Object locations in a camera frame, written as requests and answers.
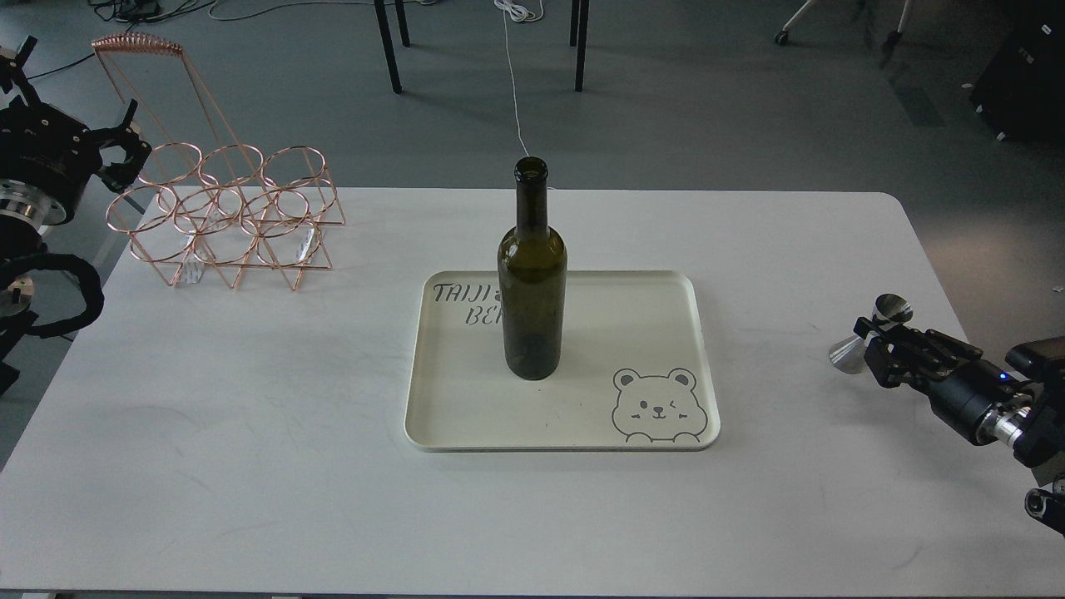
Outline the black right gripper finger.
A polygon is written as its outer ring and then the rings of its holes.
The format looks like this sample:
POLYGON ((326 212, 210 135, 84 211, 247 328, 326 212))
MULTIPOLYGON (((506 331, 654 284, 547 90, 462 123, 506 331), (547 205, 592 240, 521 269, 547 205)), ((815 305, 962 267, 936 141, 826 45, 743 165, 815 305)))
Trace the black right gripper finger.
POLYGON ((886 389, 908 384, 917 390, 924 390, 929 381, 918 369, 921 349, 915 342, 895 341, 892 344, 883 337, 870 337, 864 350, 864 365, 874 375, 879 386, 886 389))
MULTIPOLYGON (((856 321, 859 319, 863 319, 865 324, 869 323, 866 317, 859 317, 856 321)), ((966 342, 936 329, 921 331, 901 324, 879 334, 876 337, 883 337, 890 344, 895 341, 915 342, 921 349, 918 363, 962 363, 962 361, 973 361, 983 357, 981 349, 966 344, 966 342)))

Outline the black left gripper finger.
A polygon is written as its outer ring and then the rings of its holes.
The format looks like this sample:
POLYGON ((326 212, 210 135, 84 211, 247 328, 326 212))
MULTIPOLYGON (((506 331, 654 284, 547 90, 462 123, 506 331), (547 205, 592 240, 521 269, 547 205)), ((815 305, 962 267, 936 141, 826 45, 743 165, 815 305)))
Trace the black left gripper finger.
POLYGON ((122 162, 133 163, 138 161, 140 163, 144 163, 144 160, 148 159, 148 156, 152 152, 152 148, 147 141, 141 137, 138 130, 134 126, 133 119, 136 116, 137 108, 137 100, 129 100, 125 113, 122 113, 122 119, 115 126, 104 126, 104 128, 91 130, 87 133, 87 144, 96 147, 99 151, 118 146, 126 153, 122 162))
POLYGON ((100 166, 96 176, 111 192, 122 193, 137 181, 146 160, 146 155, 129 155, 121 162, 100 166))

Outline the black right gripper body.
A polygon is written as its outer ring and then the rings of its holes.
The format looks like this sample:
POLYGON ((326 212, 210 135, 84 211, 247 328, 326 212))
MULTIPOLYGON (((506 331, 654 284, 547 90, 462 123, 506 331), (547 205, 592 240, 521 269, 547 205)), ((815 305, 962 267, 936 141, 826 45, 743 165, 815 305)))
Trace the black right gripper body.
POLYGON ((981 349, 954 337, 928 337, 918 345, 939 363, 920 365, 910 388, 925 395, 932 412, 971 444, 996 441, 995 428, 1004 418, 1028 416, 1032 390, 984 360, 981 349))

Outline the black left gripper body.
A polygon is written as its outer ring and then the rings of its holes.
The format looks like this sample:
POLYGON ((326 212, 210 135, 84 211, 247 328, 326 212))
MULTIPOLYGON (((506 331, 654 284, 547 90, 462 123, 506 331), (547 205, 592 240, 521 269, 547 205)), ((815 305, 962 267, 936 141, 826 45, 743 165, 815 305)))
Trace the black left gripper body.
POLYGON ((82 141, 87 126, 54 106, 12 100, 1 114, 1 177, 35 187, 58 203, 47 225, 67 224, 79 207, 97 157, 82 141))

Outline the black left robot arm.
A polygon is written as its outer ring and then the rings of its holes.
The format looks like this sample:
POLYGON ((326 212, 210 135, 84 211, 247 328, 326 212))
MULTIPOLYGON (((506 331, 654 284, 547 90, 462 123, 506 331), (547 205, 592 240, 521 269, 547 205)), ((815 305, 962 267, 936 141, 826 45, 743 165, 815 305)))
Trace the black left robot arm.
POLYGON ((65 336, 84 329, 102 314, 104 295, 98 270, 79 255, 49 250, 42 228, 73 218, 92 176, 113 192, 126 192, 152 152, 133 122, 136 100, 128 103, 116 126, 99 129, 42 101, 24 72, 36 45, 36 37, 26 37, 19 48, 2 50, 2 91, 10 96, 1 113, 3 356, 26 336, 65 336), (38 321, 32 309, 32 274, 45 270, 72 277, 84 304, 80 314, 45 324, 38 321))

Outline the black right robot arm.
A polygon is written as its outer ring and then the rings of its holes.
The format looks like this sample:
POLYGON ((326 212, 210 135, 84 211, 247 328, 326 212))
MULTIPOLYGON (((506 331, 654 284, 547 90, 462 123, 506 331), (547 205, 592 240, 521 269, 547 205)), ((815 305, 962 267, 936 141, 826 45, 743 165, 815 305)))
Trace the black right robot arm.
POLYGON ((853 331, 864 341, 863 360, 879 386, 910 386, 929 409, 972 446, 1000 441, 1014 458, 1036 470, 1063 455, 1062 337, 1019 344, 1007 365, 1023 377, 989 363, 977 346, 935 329, 861 317, 853 331))

